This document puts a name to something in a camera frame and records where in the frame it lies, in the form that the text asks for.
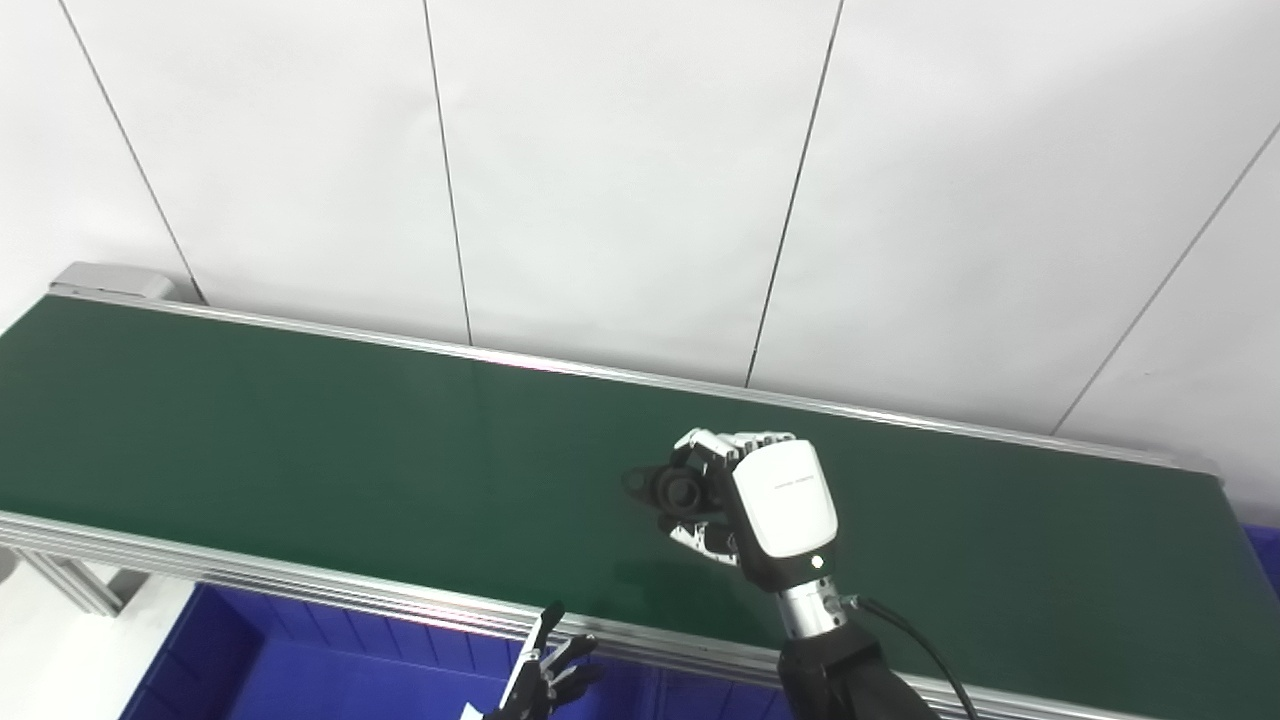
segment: black object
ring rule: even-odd
[[[712,484],[692,468],[632,468],[622,474],[622,487],[632,498],[680,520],[721,510]]]
[[[856,623],[782,643],[778,676],[797,719],[940,720]]]

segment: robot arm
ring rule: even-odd
[[[467,703],[458,720],[547,720],[556,708],[582,697],[600,679],[602,667],[570,662],[590,655],[596,647],[595,637],[573,635],[543,657],[547,638],[563,616],[564,606],[554,602],[534,620],[497,710],[481,714]]]
[[[774,596],[787,634],[778,675],[796,720],[938,720],[845,612],[829,575],[840,523],[812,443],[692,429],[667,465],[632,470],[623,484],[662,511],[673,541]],[[704,518],[713,512],[727,521]]]

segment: blue storage bin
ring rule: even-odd
[[[520,643],[197,585],[122,720],[456,720],[492,708]],[[595,657],[557,720],[785,720],[781,692]]]
[[[1253,552],[1262,562],[1262,571],[1266,573],[1271,587],[1280,596],[1280,528],[1244,525],[1244,534],[1249,537]]]

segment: white wall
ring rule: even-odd
[[[56,1],[5,4],[0,322],[131,263],[1197,455],[1280,524],[1280,151],[1222,204],[1280,122],[1275,3],[850,3],[826,76],[837,0],[67,6],[137,163]]]

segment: white robotic hand casing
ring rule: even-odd
[[[836,506],[809,441],[791,439],[750,452],[733,468],[733,484],[765,555],[792,557],[836,539]]]

